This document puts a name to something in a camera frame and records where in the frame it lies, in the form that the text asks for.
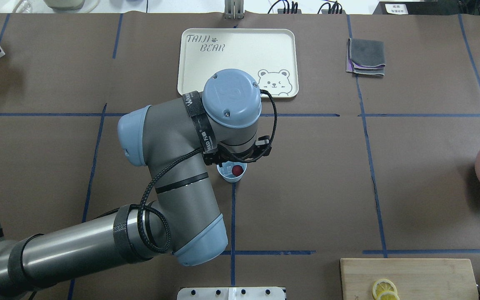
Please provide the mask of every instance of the metal bracket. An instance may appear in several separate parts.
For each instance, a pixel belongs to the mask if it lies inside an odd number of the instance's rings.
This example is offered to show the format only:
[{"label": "metal bracket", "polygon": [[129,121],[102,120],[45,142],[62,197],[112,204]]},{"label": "metal bracket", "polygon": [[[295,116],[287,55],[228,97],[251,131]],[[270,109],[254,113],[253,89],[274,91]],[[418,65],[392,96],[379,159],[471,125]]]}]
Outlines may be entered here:
[{"label": "metal bracket", "polygon": [[225,0],[225,19],[244,19],[244,0]]}]

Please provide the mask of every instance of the lemon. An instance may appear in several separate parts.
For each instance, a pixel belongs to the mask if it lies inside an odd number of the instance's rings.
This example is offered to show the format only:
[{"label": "lemon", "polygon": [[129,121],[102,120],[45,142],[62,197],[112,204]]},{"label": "lemon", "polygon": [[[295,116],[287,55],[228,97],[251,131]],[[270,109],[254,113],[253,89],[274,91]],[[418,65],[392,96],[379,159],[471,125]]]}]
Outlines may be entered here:
[{"label": "lemon", "polygon": [[391,290],[386,290],[379,294],[375,300],[400,300],[400,297],[395,293],[392,292]]},{"label": "lemon", "polygon": [[396,285],[394,283],[386,278],[379,279],[375,281],[373,284],[372,288],[372,295],[374,299],[377,299],[377,296],[379,296],[382,292],[394,292],[394,294],[398,294],[398,289],[396,288]]}]

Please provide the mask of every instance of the white label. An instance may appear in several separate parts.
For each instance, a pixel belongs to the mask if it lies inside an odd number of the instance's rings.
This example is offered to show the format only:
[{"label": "white label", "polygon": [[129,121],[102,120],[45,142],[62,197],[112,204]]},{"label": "white label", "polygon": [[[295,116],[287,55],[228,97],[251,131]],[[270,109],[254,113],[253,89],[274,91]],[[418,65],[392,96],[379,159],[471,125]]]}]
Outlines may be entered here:
[{"label": "white label", "polygon": [[405,4],[385,4],[386,12],[392,15],[408,15]]}]

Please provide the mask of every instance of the wooden cutting board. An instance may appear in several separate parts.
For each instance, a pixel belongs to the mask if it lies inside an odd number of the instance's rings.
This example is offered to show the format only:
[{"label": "wooden cutting board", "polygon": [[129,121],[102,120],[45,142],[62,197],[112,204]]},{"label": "wooden cutting board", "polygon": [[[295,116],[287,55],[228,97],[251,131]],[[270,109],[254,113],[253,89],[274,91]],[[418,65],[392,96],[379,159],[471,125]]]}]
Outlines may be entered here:
[{"label": "wooden cutting board", "polygon": [[478,300],[470,260],[341,258],[343,300],[373,300],[372,285],[392,281],[401,300]]}]

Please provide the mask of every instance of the light blue cup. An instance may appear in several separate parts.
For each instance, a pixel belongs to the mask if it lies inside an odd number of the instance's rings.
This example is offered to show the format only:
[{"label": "light blue cup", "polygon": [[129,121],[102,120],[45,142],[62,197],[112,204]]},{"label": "light blue cup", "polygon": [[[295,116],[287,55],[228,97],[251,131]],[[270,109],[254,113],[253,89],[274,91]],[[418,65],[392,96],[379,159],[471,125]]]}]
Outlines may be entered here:
[{"label": "light blue cup", "polygon": [[[240,165],[242,167],[242,169],[244,169],[244,172],[242,172],[242,174],[240,174],[240,176],[234,176],[233,173],[232,173],[233,172],[233,167],[235,165]],[[230,183],[234,183],[234,182],[237,182],[240,179],[242,179],[242,176],[244,176],[245,171],[248,167],[248,164],[243,163],[243,162],[227,161],[227,162],[224,162],[223,164],[221,164],[221,167],[220,167],[220,165],[216,165],[216,167],[217,167],[217,172],[220,173],[221,177],[223,177],[225,179],[225,181],[230,182]]]}]

